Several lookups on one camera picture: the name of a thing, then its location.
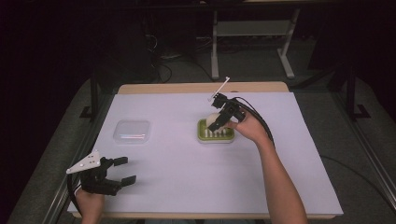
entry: black wire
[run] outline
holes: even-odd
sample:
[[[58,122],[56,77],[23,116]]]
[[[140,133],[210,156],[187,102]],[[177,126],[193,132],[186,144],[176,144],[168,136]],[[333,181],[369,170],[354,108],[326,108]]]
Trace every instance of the black wire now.
[[[364,181],[366,181],[366,183],[368,183],[379,194],[379,196],[381,196],[381,198],[385,201],[385,203],[389,206],[390,210],[392,210],[393,214],[396,216],[396,210],[393,208],[393,205],[387,199],[387,196],[385,196],[384,193],[373,182],[371,182],[367,177],[365,177],[364,175],[361,175],[358,171],[352,169],[351,167],[347,166],[346,164],[344,164],[334,158],[324,156],[324,155],[319,155],[319,156],[323,159],[326,159],[329,161],[334,161],[334,162],[340,164],[344,168],[347,168],[349,171],[351,171],[355,175],[358,175],[360,178],[362,178]]]
[[[165,64],[162,64],[162,63],[158,64],[158,66],[162,66],[162,67],[164,67],[164,68],[169,70],[169,77],[166,80],[163,80],[163,77],[161,76],[161,73],[158,70],[158,67],[154,66],[157,69],[158,77],[160,78],[161,83],[168,82],[171,79],[172,75],[173,75],[172,69],[170,67],[166,66]]]
[[[274,137],[271,133],[270,128],[268,127],[268,124],[265,122],[265,120],[262,118],[262,116],[259,114],[259,112],[257,112],[254,108],[250,108],[247,105],[244,105],[243,103],[239,102],[236,100],[237,97],[233,98],[235,99],[235,101],[233,101],[233,99],[229,100],[229,99],[218,99],[219,101],[225,102],[225,103],[232,103],[232,104],[237,104],[240,105],[242,108],[246,109],[247,112],[249,112],[254,118],[256,118],[259,123],[262,125],[262,127],[264,128],[264,130],[267,132],[268,137],[270,138],[270,140],[273,142],[274,146],[275,146],[275,141],[274,141]]]
[[[259,113],[259,112],[257,112],[257,110],[253,107],[253,105],[251,105],[247,100],[245,100],[244,98],[242,98],[242,97],[235,97],[235,99],[241,99],[241,100],[243,100],[243,101],[245,101],[245,103],[247,103],[256,113]]]
[[[216,80],[214,80],[214,79],[212,78],[212,76],[210,76],[210,74],[207,73],[206,70],[205,70],[200,64],[198,64],[197,62],[189,61],[189,60],[182,60],[182,61],[181,61],[181,60],[169,59],[169,60],[166,60],[166,63],[193,63],[194,65],[200,67],[200,68],[202,69],[202,71],[204,71],[204,73],[206,74],[206,76],[209,77],[209,79],[210,79],[211,81],[216,81]]]
[[[81,210],[78,207],[77,198],[75,195],[75,189],[73,189],[73,177],[72,175],[67,175],[67,191],[69,192],[70,201],[77,208],[78,212],[82,215]]]
[[[223,45],[218,45],[218,52],[222,54],[235,54],[242,50],[241,43],[236,42],[234,45],[232,43],[234,43],[234,38],[228,38],[228,42],[224,41]]]
[[[76,190],[77,190],[80,186],[81,186],[81,184],[77,185],[77,186],[74,188],[74,192],[76,192]]]
[[[296,90],[296,89],[303,89],[305,87],[308,87],[311,84],[313,84],[313,83],[317,82],[318,80],[320,80],[321,78],[332,74],[334,71],[336,71],[339,67],[341,67],[343,65],[344,65],[344,62],[337,63],[337,64],[335,64],[335,65],[333,65],[333,66],[331,66],[329,68],[326,68],[323,71],[318,72],[317,74],[313,75],[312,77],[308,78],[305,81],[302,81],[302,82],[300,82],[298,84],[289,86],[289,89]]]
[[[211,37],[207,37],[206,39],[209,39],[209,41],[206,41],[204,44],[196,47],[196,49],[195,49],[196,52],[198,52],[198,51],[200,51],[202,49],[206,49],[208,47],[211,47],[211,43],[213,43],[212,38]]]

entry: white stick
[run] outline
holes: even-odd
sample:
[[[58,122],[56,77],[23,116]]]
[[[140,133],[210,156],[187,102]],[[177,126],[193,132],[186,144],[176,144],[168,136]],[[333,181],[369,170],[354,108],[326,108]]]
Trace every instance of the white stick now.
[[[221,88],[223,88],[223,86],[228,82],[228,80],[230,80],[230,78],[226,77],[224,83],[220,86],[220,88],[217,91],[215,91],[215,93],[213,93],[213,95],[210,98],[207,99],[207,101],[209,102],[212,101],[213,97],[215,97],[215,95],[219,93]]]

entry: human hand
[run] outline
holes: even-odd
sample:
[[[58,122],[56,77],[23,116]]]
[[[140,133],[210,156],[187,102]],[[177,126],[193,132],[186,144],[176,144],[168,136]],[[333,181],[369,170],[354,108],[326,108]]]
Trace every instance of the human hand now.
[[[241,108],[240,110],[245,113],[244,120],[239,123],[229,120],[225,126],[227,128],[236,129],[238,132],[256,144],[261,141],[270,140],[267,132],[262,127],[262,124],[256,118],[254,118],[253,115],[247,112],[246,109]]]
[[[83,224],[99,223],[105,206],[105,195],[89,193],[83,189],[76,192],[78,207],[81,211]]]

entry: plastic container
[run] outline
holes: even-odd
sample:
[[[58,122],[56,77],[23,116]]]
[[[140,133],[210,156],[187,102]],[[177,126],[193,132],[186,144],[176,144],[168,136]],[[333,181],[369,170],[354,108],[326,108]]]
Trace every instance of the plastic container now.
[[[113,138],[118,144],[143,144],[149,140],[148,120],[122,119],[117,123]]]
[[[203,144],[231,143],[235,137],[233,129],[225,128],[221,132],[212,133],[206,127],[206,119],[198,121],[198,141]]]

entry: human arm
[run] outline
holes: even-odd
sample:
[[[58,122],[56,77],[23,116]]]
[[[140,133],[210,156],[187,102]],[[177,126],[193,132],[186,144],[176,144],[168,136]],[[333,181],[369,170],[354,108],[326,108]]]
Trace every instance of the human arm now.
[[[82,213],[81,224],[98,224],[105,206],[105,195],[79,189],[76,192],[76,198]]]
[[[259,121],[247,111],[244,112],[246,117],[242,122],[229,121],[226,127],[236,129],[252,140],[259,150],[267,204],[273,223],[307,223],[303,202],[278,157],[273,142]]]

